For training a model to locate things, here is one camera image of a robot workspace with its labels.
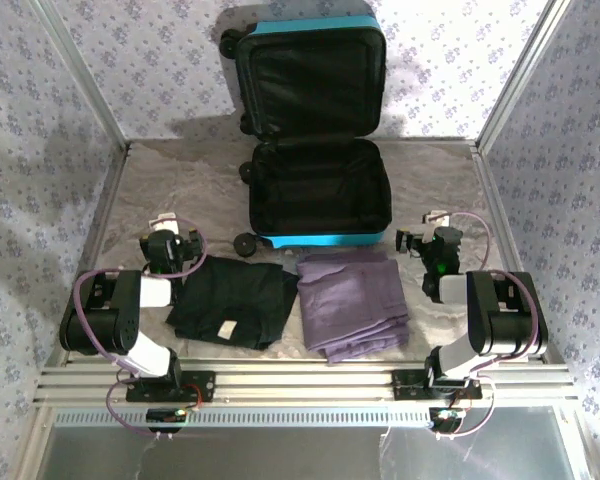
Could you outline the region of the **black shirt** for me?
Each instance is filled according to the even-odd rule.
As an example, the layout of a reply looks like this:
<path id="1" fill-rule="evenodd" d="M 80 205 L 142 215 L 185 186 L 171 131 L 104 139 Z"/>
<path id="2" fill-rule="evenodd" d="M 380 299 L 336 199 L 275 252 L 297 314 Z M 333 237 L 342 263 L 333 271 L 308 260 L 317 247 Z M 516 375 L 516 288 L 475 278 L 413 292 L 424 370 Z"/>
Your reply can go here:
<path id="1" fill-rule="evenodd" d="M 263 351 L 282 338 L 298 276 L 279 264 L 206 258 L 166 323 L 178 338 Z"/>

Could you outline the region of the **grey metal shelf plate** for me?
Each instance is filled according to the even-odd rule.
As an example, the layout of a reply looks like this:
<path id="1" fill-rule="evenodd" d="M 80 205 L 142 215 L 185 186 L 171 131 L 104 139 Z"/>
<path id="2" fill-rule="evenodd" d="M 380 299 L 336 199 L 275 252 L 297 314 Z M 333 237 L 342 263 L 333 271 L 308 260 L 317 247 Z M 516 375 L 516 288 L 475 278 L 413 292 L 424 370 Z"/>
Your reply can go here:
<path id="1" fill-rule="evenodd" d="M 398 426 L 198 428 L 191 439 L 59 420 L 36 480 L 576 480 L 549 407 L 464 438 Z"/>

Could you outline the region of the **aluminium frame post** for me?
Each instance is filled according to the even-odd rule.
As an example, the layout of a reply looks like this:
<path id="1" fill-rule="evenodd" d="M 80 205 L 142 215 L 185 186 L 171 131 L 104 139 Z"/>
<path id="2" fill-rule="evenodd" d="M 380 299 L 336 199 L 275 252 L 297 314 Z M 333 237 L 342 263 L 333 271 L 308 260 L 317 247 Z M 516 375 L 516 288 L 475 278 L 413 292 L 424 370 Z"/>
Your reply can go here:
<path id="1" fill-rule="evenodd" d="M 26 0 L 58 51 L 74 82 L 85 97 L 95 118 L 118 149 L 125 151 L 128 141 L 102 95 L 76 43 L 65 26 L 53 0 Z"/>
<path id="2" fill-rule="evenodd" d="M 505 126 L 572 1 L 547 0 L 503 90 L 475 140 L 477 152 L 481 156 L 489 152 Z"/>

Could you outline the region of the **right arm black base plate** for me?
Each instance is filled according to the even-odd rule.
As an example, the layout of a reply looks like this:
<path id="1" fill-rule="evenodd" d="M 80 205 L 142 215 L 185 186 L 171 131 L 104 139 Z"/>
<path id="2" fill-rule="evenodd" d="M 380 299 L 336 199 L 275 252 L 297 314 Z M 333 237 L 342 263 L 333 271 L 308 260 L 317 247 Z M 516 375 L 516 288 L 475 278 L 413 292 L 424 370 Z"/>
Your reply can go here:
<path id="1" fill-rule="evenodd" d="M 480 400 L 483 398 L 479 382 L 435 378 L 432 371 L 401 369 L 391 372 L 393 397 L 402 400 Z"/>

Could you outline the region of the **purple trousers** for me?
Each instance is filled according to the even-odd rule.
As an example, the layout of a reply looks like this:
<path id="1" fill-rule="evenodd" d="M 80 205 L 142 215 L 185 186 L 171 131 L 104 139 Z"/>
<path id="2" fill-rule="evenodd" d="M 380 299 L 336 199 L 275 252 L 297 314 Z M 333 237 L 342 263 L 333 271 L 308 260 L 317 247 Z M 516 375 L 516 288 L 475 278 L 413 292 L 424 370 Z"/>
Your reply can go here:
<path id="1" fill-rule="evenodd" d="M 307 350 L 337 363 L 408 341 L 410 315 L 396 260 L 368 250 L 313 254 L 296 270 Z"/>

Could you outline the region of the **aluminium side rail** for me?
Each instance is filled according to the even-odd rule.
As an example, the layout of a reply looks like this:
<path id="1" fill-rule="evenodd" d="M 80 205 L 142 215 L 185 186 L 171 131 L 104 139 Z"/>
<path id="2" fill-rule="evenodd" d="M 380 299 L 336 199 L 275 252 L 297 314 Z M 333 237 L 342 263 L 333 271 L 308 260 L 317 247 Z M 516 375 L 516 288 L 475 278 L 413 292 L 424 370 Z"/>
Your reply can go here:
<path id="1" fill-rule="evenodd" d="M 97 259 L 104 244 L 107 224 L 111 215 L 116 192 L 119 187 L 125 164 L 131 148 L 131 142 L 126 142 L 122 149 L 117 152 L 112 160 L 108 172 L 104 178 L 102 190 L 91 220 L 89 232 L 80 257 L 78 269 L 70 287 L 69 299 L 63 316 L 66 316 L 73 308 L 73 291 L 78 278 L 96 267 Z"/>
<path id="2" fill-rule="evenodd" d="M 502 361 L 542 355 L 548 329 L 531 275 L 522 267 L 488 163 L 477 152 L 478 177 L 491 215 L 491 232 L 502 260 L 500 269 L 467 274 L 468 338 L 482 362 L 480 369 Z"/>

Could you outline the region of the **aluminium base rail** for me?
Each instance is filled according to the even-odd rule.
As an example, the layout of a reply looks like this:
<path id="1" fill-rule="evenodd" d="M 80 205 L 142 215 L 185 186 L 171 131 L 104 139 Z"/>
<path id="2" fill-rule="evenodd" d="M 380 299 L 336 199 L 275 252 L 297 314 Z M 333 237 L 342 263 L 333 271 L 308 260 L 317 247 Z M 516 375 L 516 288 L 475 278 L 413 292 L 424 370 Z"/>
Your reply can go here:
<path id="1" fill-rule="evenodd" d="M 372 405 L 393 398 L 391 373 L 413 362 L 323 360 L 184 359 L 185 370 L 216 373 L 214 405 Z M 539 406 L 578 399 L 566 365 L 532 360 L 504 363 L 484 372 L 496 386 L 499 406 Z M 48 407 L 102 406 L 115 368 L 105 360 L 71 357 L 43 369 L 34 403 Z"/>

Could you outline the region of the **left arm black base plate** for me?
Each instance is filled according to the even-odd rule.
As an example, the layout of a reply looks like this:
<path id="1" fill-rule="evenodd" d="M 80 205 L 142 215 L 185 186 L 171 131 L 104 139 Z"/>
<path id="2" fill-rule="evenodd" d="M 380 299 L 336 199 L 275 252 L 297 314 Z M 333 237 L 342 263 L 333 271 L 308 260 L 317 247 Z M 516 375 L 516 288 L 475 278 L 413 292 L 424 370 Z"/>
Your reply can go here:
<path id="1" fill-rule="evenodd" d="M 183 371 L 172 378 L 140 378 L 129 386 L 125 399 L 130 403 L 185 403 L 213 400 L 216 374 L 213 371 Z"/>

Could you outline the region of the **turquoise hard-shell suitcase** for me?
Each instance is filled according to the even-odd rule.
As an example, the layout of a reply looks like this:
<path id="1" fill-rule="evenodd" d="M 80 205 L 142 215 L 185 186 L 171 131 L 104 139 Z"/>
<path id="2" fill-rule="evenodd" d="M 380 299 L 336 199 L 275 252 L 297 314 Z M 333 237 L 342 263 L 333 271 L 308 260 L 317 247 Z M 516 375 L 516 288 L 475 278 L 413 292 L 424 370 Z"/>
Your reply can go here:
<path id="1" fill-rule="evenodd" d="M 249 188 L 242 257 L 259 244 L 377 243 L 392 219 L 391 188 L 371 140 L 383 103 L 386 40 L 369 15 L 257 22 L 228 29 L 242 133 L 257 144 L 239 174 Z"/>

